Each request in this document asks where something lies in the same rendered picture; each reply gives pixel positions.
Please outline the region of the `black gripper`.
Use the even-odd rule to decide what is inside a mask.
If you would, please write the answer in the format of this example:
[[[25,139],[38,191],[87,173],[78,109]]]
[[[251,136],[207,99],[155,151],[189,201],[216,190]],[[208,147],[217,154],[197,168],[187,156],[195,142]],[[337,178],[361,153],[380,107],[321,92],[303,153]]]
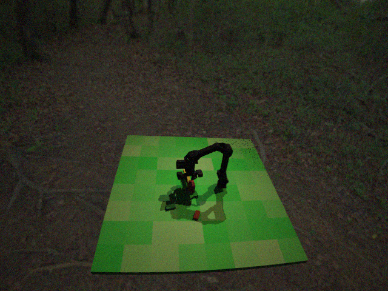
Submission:
[[[202,173],[201,169],[200,170],[196,170],[196,171],[195,171],[195,169],[193,169],[193,170],[186,169],[186,173],[177,172],[176,175],[177,175],[178,180],[182,180],[183,179],[183,180],[186,181],[186,183],[187,183],[187,176],[191,176],[192,177],[191,181],[195,180],[197,178],[197,175],[198,175],[199,178],[203,177],[203,173]]]

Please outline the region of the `small red block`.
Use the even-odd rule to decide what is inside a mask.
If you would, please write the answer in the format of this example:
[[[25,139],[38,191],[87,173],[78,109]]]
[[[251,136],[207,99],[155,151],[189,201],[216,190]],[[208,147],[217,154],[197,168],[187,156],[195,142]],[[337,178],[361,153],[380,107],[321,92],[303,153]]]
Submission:
[[[197,219],[198,220],[199,219],[199,214],[200,214],[200,211],[196,210],[193,219]]]

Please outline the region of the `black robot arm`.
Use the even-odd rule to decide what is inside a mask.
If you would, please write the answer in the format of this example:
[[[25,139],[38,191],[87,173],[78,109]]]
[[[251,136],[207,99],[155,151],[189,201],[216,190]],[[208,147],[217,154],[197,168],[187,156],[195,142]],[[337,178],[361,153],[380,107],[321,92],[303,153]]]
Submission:
[[[229,158],[233,154],[233,150],[230,146],[230,144],[226,143],[214,143],[208,147],[205,147],[201,150],[193,150],[188,152],[188,154],[184,157],[184,160],[177,160],[176,161],[176,169],[189,169],[193,170],[195,168],[195,164],[198,164],[198,160],[205,155],[208,155],[210,153],[213,153],[215,151],[219,151],[223,153],[222,163],[221,163],[221,169],[217,170],[218,175],[218,187],[219,188],[226,188],[226,184],[228,183],[227,178],[227,166],[229,162]],[[187,167],[186,167],[187,166]]]

